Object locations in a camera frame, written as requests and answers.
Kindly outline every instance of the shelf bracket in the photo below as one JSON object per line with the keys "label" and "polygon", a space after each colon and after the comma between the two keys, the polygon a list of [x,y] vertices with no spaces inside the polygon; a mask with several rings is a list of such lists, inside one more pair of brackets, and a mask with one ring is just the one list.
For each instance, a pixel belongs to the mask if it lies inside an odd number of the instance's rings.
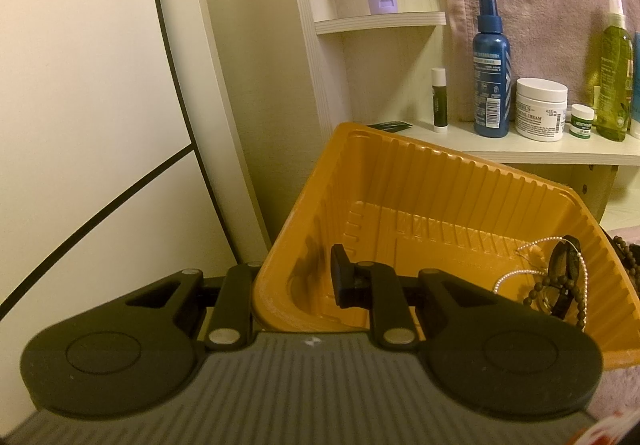
{"label": "shelf bracket", "polygon": [[569,186],[575,190],[597,222],[602,220],[618,173],[617,165],[573,165]]}

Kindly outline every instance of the green olive oil bottle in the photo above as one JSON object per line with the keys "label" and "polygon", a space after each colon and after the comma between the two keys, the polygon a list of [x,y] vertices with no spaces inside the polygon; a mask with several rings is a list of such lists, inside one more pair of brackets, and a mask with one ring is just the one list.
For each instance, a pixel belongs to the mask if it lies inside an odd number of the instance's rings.
{"label": "green olive oil bottle", "polygon": [[601,136],[623,141],[629,128],[634,70],[634,48],[625,29],[622,0],[609,0],[609,27],[602,37],[600,98],[596,129]]}

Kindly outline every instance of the jar label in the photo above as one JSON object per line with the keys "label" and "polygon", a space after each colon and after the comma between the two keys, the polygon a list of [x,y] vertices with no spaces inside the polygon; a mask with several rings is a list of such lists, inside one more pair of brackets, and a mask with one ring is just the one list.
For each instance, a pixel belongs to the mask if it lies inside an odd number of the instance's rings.
{"label": "jar label", "polygon": [[572,116],[569,132],[577,138],[591,138],[591,120],[583,120],[582,118]]}
{"label": "jar label", "polygon": [[531,107],[516,101],[519,131],[543,138],[555,138],[564,129],[564,108]]}

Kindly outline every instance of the wooden shelf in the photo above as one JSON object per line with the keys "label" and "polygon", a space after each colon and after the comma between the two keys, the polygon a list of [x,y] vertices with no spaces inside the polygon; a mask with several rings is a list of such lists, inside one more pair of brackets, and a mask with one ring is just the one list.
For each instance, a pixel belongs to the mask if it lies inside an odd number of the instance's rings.
{"label": "wooden shelf", "polygon": [[447,23],[443,11],[412,11],[381,15],[363,15],[345,19],[315,22],[316,34],[326,35],[344,31],[370,30],[376,28],[399,28],[406,26],[444,26]]}
{"label": "wooden shelf", "polygon": [[449,125],[443,134],[426,123],[410,123],[412,128],[398,134],[499,163],[640,166],[640,140],[631,136],[616,142],[593,132],[590,139],[582,140],[571,136],[567,125],[560,141],[543,142],[524,138],[513,125],[504,138],[484,138],[474,132],[473,123]]}

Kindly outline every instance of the metal rivet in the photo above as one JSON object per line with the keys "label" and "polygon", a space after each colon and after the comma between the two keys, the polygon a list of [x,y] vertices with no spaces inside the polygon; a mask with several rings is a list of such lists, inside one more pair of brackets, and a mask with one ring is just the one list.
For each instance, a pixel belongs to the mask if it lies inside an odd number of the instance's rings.
{"label": "metal rivet", "polygon": [[209,340],[214,344],[235,344],[240,339],[240,332],[232,328],[218,328],[209,333]]}
{"label": "metal rivet", "polygon": [[393,328],[386,330],[383,337],[389,344],[403,345],[411,344],[415,340],[415,333],[407,328]]}

